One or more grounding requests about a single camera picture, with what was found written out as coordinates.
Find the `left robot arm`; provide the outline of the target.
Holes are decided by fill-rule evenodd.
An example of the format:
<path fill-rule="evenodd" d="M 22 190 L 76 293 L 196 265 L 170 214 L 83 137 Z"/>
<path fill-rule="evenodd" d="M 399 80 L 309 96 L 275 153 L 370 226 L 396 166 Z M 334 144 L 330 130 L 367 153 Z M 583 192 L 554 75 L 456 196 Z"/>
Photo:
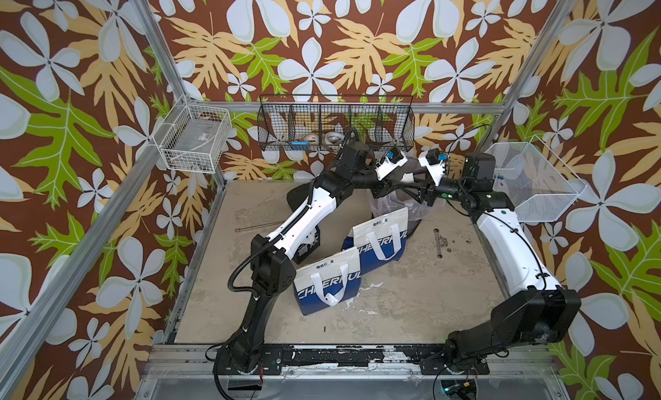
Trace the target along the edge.
<path fill-rule="evenodd" d="M 227 364 L 239 372 L 255 370 L 275 302 L 294 284 L 293 258 L 304 240 L 356 189 L 383 188 L 389 174 L 406 161 L 406 152 L 400 148 L 393 147 L 376 158 L 356 131 L 344 136 L 336 159 L 309 183 L 299 207 L 268 236 L 255 236 L 251 254 L 230 274 L 229 291 L 249 293 L 250 297 L 241 325 L 218 348 L 215 365 Z"/>

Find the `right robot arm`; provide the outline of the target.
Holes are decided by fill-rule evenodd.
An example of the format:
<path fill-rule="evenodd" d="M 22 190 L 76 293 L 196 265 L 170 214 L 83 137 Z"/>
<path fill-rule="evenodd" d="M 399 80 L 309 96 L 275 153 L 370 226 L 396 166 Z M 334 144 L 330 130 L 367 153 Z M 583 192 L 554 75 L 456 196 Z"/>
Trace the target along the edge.
<path fill-rule="evenodd" d="M 444 343 L 444 365 L 463 372 L 488 355 L 508 355 L 510 348 L 562 341 L 581 307 L 578 293 L 568 290 L 542 264 L 521 228 L 506 193 L 494 188 L 492 155 L 470 154 L 458 179 L 447 177 L 449 157 L 429 150 L 418 158 L 414 181 L 421 200 L 459 203 L 492 250 L 507 290 L 488 321 L 454 331 Z"/>

